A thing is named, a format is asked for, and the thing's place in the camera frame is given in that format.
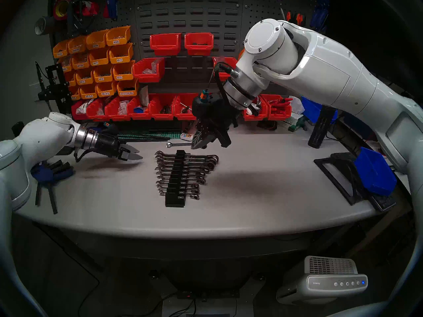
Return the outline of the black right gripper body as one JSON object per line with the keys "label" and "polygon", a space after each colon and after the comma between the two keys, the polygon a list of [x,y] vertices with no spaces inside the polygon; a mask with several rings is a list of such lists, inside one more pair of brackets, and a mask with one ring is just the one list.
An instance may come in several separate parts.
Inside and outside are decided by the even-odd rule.
{"label": "black right gripper body", "polygon": [[221,95],[211,95],[206,102],[202,102],[197,96],[192,101],[192,114],[204,124],[229,128],[238,117],[238,109],[230,105]]}

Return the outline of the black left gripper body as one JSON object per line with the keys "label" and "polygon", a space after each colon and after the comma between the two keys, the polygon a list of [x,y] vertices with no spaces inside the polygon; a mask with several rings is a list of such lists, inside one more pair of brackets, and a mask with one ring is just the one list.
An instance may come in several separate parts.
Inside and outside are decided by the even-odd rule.
{"label": "black left gripper body", "polygon": [[97,133],[95,137],[94,152],[109,158],[128,160],[130,149],[125,141],[119,140],[117,136]]}

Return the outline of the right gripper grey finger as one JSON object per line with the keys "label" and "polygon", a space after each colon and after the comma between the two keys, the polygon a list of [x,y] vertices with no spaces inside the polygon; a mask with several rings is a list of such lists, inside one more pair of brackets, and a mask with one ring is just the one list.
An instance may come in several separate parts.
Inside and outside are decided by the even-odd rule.
{"label": "right gripper grey finger", "polygon": [[214,128],[198,128],[195,133],[195,149],[207,147],[216,139]]}
{"label": "right gripper grey finger", "polygon": [[197,130],[192,140],[192,149],[207,148],[207,129]]}

